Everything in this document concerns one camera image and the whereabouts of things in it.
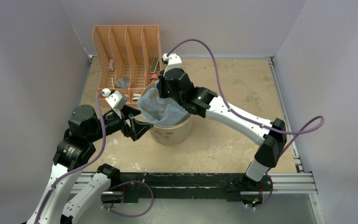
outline white wall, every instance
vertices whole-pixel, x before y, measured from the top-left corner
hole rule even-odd
[[[275,69],[294,129],[326,116],[297,145],[327,223],[358,223],[358,1],[307,0]]]
[[[36,208],[88,65],[59,0],[0,0],[0,223]]]
[[[61,0],[89,54],[96,54],[95,25],[159,24],[163,52],[187,38],[199,38],[217,57],[275,55],[305,0]],[[209,57],[199,44],[176,50]]]

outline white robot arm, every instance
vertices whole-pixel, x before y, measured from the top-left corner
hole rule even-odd
[[[90,185],[67,203],[70,192],[83,171],[81,167],[88,163],[96,151],[93,142],[103,137],[103,128],[106,135],[121,131],[125,137],[136,141],[153,127],[135,120],[134,116],[139,115],[140,111],[125,105],[127,98],[124,94],[105,90],[104,96],[112,108],[102,117],[105,127],[101,127],[92,106],[81,105],[73,110],[68,121],[69,128],[57,146],[47,187],[27,224],[58,224],[66,223],[66,220],[67,223],[74,224],[95,197],[109,188],[109,176],[96,174]]]
[[[246,170],[246,176],[251,180],[260,181],[270,168],[276,166],[286,143],[286,135],[270,131],[266,127],[285,131],[285,123],[282,120],[270,121],[234,105],[227,106],[223,98],[215,92],[204,87],[195,87],[189,76],[181,69],[180,57],[174,53],[169,56],[164,54],[163,62],[166,68],[161,72],[157,84],[160,98],[172,98],[189,113],[225,124],[259,145],[255,158]],[[231,112],[232,109],[245,118],[257,120],[262,125],[258,126],[239,118]]]

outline purple cable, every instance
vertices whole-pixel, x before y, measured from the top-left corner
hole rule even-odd
[[[153,191],[151,190],[151,188],[150,188],[147,184],[143,183],[142,181],[128,181],[128,182],[124,182],[124,183],[121,183],[121,184],[119,184],[119,185],[117,185],[117,186],[114,186],[114,187],[112,187],[112,188],[109,188],[109,189],[106,190],[106,191],[110,191],[110,190],[119,188],[119,187],[124,186],[124,185],[129,184],[129,183],[140,183],[140,184],[143,184],[143,185],[145,185],[145,186],[147,187],[147,189],[150,191],[150,194],[151,194],[151,202],[150,202],[149,207],[148,207],[144,212],[142,212],[142,213],[140,213],[140,214],[137,214],[137,215],[127,215],[127,214],[123,214],[123,213],[114,211],[114,210],[112,210],[112,209],[106,207],[106,206],[103,204],[103,200],[102,200],[102,197],[101,197],[102,208],[104,208],[104,209],[106,209],[107,211],[110,211],[110,212],[112,212],[112,213],[115,213],[115,214],[117,214],[117,215],[119,215],[119,216],[128,217],[128,218],[136,218],[136,217],[139,217],[139,216],[142,216],[142,215],[146,214],[146,213],[151,209],[151,207],[153,206],[154,195],[153,195]]]
[[[223,91],[221,90],[221,86],[220,86],[220,79],[219,79],[219,71],[217,69],[217,64],[216,64],[216,59],[211,51],[211,49],[208,47],[208,45],[206,43],[204,43],[203,41],[201,40],[198,40],[198,39],[187,39],[187,40],[184,40],[182,41],[181,43],[179,43],[178,45],[176,45],[176,47],[174,47],[168,54],[167,56],[169,56],[177,47],[179,47],[180,45],[186,43],[186,42],[189,42],[189,41],[195,41],[195,42],[198,42],[202,45],[204,45],[204,47],[208,50],[209,54],[211,55],[211,58],[212,58],[212,61],[213,61],[213,66],[215,68],[215,73],[216,73],[216,81],[217,81],[217,87],[219,88],[219,93],[221,95],[221,98],[223,99],[223,102],[224,104],[226,105],[227,108],[229,108],[229,110],[235,114],[237,117],[243,119],[243,120],[246,120],[248,122],[251,122],[255,125],[258,125],[260,127],[263,127],[263,128],[266,128],[268,130],[271,130],[271,131],[274,131],[274,132],[277,132],[277,133],[280,133],[280,134],[292,134],[294,135],[293,138],[289,141],[289,143],[285,146],[285,148],[283,148],[280,156],[290,147],[290,145],[294,142],[294,140],[296,140],[296,138],[300,135],[300,134],[306,134],[306,133],[310,133],[310,132],[313,132],[317,129],[319,129],[323,124],[324,124],[324,117],[319,115],[319,116],[316,116],[314,118],[312,118],[311,120],[309,120],[298,132],[286,132],[286,131],[281,131],[281,130],[278,130],[276,128],[273,128],[273,127],[268,127],[268,126],[264,126],[264,124],[260,123],[260,122],[257,122],[255,120],[252,120],[252,119],[249,119],[249,118],[246,118],[242,115],[240,115],[239,113],[237,113],[235,110],[231,109],[230,107],[230,104],[227,102],[226,98],[224,97],[224,94],[223,94]],[[317,119],[320,119],[320,122],[318,125],[316,125],[315,127],[312,127],[310,129],[307,129],[305,130],[306,127],[308,127],[308,125],[310,125],[312,122],[314,122],[315,120]],[[272,178],[267,174],[267,172],[265,173],[265,175],[270,179],[271,181],[271,190],[269,192],[269,195],[268,197],[266,198],[266,200],[264,201],[263,204],[261,204],[260,206],[258,206],[257,208],[255,209],[259,209],[261,208],[263,205],[265,205],[269,199],[271,198],[271,195],[272,195],[272,191],[273,191],[273,183],[272,183]]]
[[[186,43],[186,42],[189,42],[189,41],[195,41],[195,42],[198,42],[202,45],[204,45],[204,47],[208,50],[209,54],[211,55],[211,58],[212,58],[212,61],[213,61],[213,66],[215,67],[215,73],[216,73],[216,81],[217,81],[217,87],[219,88],[219,93],[221,95],[221,98],[223,99],[223,102],[224,104],[226,105],[227,108],[229,108],[229,110],[235,114],[237,117],[245,120],[245,121],[248,121],[248,122],[251,122],[255,125],[258,125],[260,127],[264,127],[268,130],[271,130],[271,131],[274,131],[274,132],[277,132],[277,133],[280,133],[280,134],[306,134],[306,133],[310,133],[310,132],[313,132],[317,129],[319,129],[323,123],[324,123],[324,117],[323,116],[316,116],[312,119],[312,121],[316,120],[316,119],[320,119],[320,122],[318,125],[316,125],[315,127],[312,127],[310,129],[307,129],[307,130],[302,130],[302,131],[298,131],[298,132],[286,132],[286,131],[281,131],[281,130],[278,130],[278,129],[275,129],[273,127],[268,127],[268,126],[264,126],[264,124],[260,123],[260,122],[257,122],[255,120],[252,120],[252,119],[249,119],[249,118],[246,118],[242,115],[240,115],[239,113],[237,113],[235,110],[231,109],[231,106],[230,104],[228,104],[226,98],[224,97],[224,94],[223,94],[223,91],[221,90],[221,86],[220,86],[220,79],[219,79],[219,72],[217,70],[217,64],[216,64],[216,59],[215,57],[213,56],[213,53],[211,51],[211,49],[208,47],[207,44],[205,44],[203,41],[200,41],[198,39],[188,39],[188,40],[185,40],[185,41],[182,41],[181,43],[179,43],[178,45],[176,45],[176,47],[174,47],[167,55],[169,56],[177,47],[179,47],[180,45],[182,45],[183,43]]]
[[[99,115],[99,121],[101,122],[101,129],[102,129],[102,146],[101,146],[101,151],[99,151],[98,155],[93,159],[91,160],[90,162],[84,164],[83,166],[80,166],[74,170],[71,170],[69,172],[67,172],[66,174],[58,177],[54,182],[53,184],[51,184],[51,189],[46,193],[42,203],[41,203],[41,206],[39,207],[38,209],[38,212],[36,213],[36,218],[35,218],[35,221],[34,221],[34,224],[38,224],[39,222],[39,219],[41,218],[41,212],[43,211],[44,207],[46,206],[46,203],[48,201],[48,199],[50,198],[53,190],[55,189],[55,187],[57,186],[57,184],[59,182],[61,182],[65,177],[73,174],[73,173],[76,173],[77,171],[79,170],[82,170],[86,167],[88,167],[89,165],[91,165],[93,162],[95,162],[99,157],[101,157],[102,153],[103,153],[103,150],[105,149],[105,144],[106,144],[106,130],[105,130],[105,122],[103,120],[103,114],[102,114],[102,110],[101,110],[101,106],[99,104],[99,95],[103,94],[103,91],[102,92],[98,92],[96,94],[96,97],[95,97],[95,100],[96,100],[96,106],[97,106],[97,109],[98,109],[98,115]]]

